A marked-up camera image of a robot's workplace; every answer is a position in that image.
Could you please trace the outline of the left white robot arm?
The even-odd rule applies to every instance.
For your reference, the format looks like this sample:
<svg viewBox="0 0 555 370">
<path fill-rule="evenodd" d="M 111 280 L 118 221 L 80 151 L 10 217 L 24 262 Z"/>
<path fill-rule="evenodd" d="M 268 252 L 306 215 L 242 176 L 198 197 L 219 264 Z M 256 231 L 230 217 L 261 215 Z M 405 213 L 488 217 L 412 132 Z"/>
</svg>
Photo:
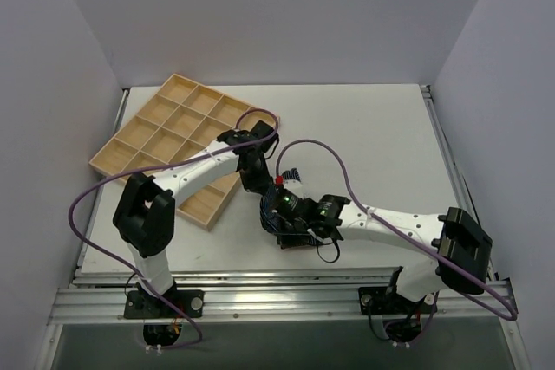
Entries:
<svg viewBox="0 0 555 370">
<path fill-rule="evenodd" d="M 277 140 L 277 131 L 259 121 L 250 131 L 221 133 L 181 165 L 128 176 L 113 224 L 131 251 L 140 285 L 147 292 L 144 308 L 153 316 L 165 317 L 175 305 L 166 248 L 174 236 L 176 209 L 197 191 L 235 172 L 246 191 L 264 194 L 272 184 L 265 154 Z"/>
</svg>

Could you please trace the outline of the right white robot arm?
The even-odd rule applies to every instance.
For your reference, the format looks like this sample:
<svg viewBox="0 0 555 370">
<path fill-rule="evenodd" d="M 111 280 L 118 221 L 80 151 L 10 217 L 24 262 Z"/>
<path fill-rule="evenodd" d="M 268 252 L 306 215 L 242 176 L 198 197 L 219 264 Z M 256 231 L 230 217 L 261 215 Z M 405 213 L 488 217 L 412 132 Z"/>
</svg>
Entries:
<svg viewBox="0 0 555 370">
<path fill-rule="evenodd" d="M 280 186 L 271 212 L 294 231 L 320 240 L 364 240 L 422 252 L 427 259 L 402 265 L 384 292 L 394 311 L 405 311 L 443 289 L 464 295 L 485 292 L 493 241 L 460 208 L 451 207 L 445 214 L 410 214 L 360 207 L 331 194 L 314 201 Z"/>
</svg>

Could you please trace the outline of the navy striped underwear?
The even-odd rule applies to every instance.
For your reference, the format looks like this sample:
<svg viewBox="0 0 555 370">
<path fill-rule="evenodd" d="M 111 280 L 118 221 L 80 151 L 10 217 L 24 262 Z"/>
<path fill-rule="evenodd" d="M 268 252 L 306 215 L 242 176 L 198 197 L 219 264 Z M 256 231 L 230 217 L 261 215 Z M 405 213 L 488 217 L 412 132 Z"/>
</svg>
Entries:
<svg viewBox="0 0 555 370">
<path fill-rule="evenodd" d="M 317 202 L 304 194 L 299 170 L 293 167 L 278 177 L 281 183 L 269 177 L 258 190 L 262 228 L 277 239 L 283 250 L 322 246 L 323 242 L 309 232 Z"/>
</svg>

